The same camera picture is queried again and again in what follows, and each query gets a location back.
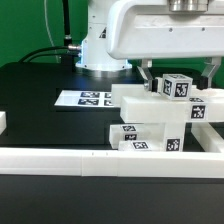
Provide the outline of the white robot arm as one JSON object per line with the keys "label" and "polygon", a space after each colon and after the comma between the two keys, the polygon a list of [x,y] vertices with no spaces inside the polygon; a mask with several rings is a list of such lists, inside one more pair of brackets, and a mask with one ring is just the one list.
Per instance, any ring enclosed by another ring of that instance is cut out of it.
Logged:
{"label": "white robot arm", "polygon": [[80,69],[118,73],[139,59],[145,88],[154,59],[202,58],[199,87],[209,87],[224,57],[224,0],[88,0]]}

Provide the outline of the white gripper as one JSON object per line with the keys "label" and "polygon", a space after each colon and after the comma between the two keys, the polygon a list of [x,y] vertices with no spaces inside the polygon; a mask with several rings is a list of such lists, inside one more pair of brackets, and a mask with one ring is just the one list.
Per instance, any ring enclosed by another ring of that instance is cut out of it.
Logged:
{"label": "white gripper", "polygon": [[142,59],[137,67],[144,89],[158,80],[149,59],[205,59],[199,89],[212,86],[224,56],[224,0],[202,0],[204,8],[174,11],[170,0],[119,0],[108,13],[106,50],[115,59]]}

